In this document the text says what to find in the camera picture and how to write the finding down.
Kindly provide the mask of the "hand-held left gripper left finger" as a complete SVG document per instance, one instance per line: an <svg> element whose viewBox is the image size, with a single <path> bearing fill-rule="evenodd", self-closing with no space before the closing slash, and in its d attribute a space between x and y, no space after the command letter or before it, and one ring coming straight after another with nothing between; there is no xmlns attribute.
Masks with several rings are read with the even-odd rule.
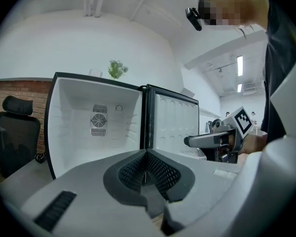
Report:
<svg viewBox="0 0 296 237"><path fill-rule="evenodd" d="M76 196L51 231L56 237L160 237L144 207L119 203L106 190L105 171L136 151L81 164L34 193L21 207L31 220L62 191Z"/></svg>

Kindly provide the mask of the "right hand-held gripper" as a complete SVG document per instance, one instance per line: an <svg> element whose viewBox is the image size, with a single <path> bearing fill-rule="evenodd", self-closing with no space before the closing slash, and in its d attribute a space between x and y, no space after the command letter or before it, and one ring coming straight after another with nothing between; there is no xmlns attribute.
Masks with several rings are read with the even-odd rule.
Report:
<svg viewBox="0 0 296 237"><path fill-rule="evenodd" d="M215 161L237 163L244 139L252 128L253 124L247 112L240 107L224 120L214 120L213 133L185 137L184 143L191 148L214 148ZM221 137L224 135L234 135L233 146L221 145Z"/></svg>

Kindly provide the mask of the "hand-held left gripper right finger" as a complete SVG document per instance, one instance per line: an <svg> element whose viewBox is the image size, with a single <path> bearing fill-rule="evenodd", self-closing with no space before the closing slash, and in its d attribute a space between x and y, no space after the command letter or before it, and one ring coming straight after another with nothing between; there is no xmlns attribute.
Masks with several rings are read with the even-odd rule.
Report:
<svg viewBox="0 0 296 237"><path fill-rule="evenodd" d="M148 215L170 236L198 221L223 197L240 171L236 164L148 150Z"/></svg>

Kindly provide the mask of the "person's right forearm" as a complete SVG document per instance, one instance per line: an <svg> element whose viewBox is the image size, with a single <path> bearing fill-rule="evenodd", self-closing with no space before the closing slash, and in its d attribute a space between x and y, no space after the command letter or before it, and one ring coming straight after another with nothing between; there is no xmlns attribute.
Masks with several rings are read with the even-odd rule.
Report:
<svg viewBox="0 0 296 237"><path fill-rule="evenodd" d="M239 151L239 154L251 154L255 152L260 152L264 149L267 142L267 134L266 135L254 135L248 134L243 142L243 146Z"/></svg>

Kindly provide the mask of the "person's right hand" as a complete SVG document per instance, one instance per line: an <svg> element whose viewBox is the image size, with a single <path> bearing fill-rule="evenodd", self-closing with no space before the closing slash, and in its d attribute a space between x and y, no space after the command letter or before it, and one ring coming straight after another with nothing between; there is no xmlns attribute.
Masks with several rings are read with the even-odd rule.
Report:
<svg viewBox="0 0 296 237"><path fill-rule="evenodd" d="M235 143L234 135L224 135L220 138L221 145L228 144L229 146L233 146L234 143Z"/></svg>

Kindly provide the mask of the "black mesh office chair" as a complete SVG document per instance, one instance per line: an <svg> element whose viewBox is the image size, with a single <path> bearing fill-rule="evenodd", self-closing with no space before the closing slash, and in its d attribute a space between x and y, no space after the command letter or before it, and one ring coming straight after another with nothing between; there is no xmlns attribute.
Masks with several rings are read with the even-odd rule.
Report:
<svg viewBox="0 0 296 237"><path fill-rule="evenodd" d="M35 159L40 121L32 116L33 101L7 96L0 112L0 170L9 177Z"/></svg>

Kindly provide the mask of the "green potted plant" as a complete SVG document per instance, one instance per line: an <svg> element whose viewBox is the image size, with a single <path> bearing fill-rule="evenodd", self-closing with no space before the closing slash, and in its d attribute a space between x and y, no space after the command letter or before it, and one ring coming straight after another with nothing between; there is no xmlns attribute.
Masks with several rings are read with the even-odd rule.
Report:
<svg viewBox="0 0 296 237"><path fill-rule="evenodd" d="M119 60L110 60L110 64L108 67L108 74L113 79L119 79L125 73L128 72L128 67L124 66L122 62Z"/></svg>

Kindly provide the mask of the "person's black shirt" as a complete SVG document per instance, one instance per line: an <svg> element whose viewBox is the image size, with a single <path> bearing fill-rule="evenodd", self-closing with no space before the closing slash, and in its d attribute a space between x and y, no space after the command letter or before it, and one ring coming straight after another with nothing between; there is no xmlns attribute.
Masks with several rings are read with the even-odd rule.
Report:
<svg viewBox="0 0 296 237"><path fill-rule="evenodd" d="M269 0L266 35L268 44L263 68L266 100L261 130L266 133L268 144L286 135L270 98L296 63L296 27L278 0Z"/></svg>

